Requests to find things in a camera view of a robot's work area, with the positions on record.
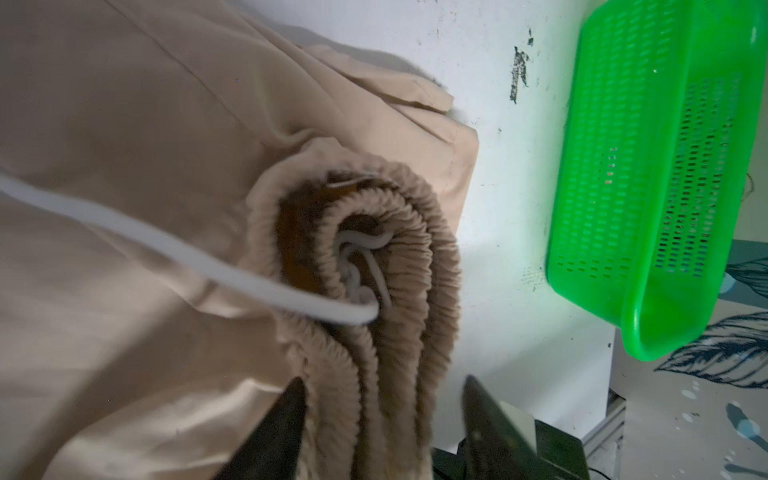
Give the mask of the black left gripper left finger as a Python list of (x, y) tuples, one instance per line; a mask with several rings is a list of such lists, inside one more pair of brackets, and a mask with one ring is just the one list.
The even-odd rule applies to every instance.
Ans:
[(295, 479), (306, 420), (306, 387), (294, 378), (215, 480)]

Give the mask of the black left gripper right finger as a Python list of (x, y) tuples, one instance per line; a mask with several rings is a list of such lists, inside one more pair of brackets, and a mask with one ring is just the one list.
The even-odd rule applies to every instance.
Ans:
[(462, 391), (465, 458), (472, 479), (547, 479), (549, 469), (474, 376)]

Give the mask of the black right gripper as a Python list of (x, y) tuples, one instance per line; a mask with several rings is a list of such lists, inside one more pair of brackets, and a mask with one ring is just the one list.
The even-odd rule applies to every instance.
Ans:
[[(549, 469), (547, 479), (587, 479), (589, 470), (581, 440), (539, 420), (536, 424), (537, 454)], [(432, 450), (434, 479), (472, 479), (465, 458), (465, 439), (455, 453)]]

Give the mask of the beige shorts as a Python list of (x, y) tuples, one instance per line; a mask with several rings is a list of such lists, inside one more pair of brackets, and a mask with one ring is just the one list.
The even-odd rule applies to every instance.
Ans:
[(3, 197), (2, 477), (211, 478), (298, 377), (298, 478), (431, 478), (479, 149), (452, 103), (227, 1), (3, 2), (3, 175), (379, 311), (331, 325)]

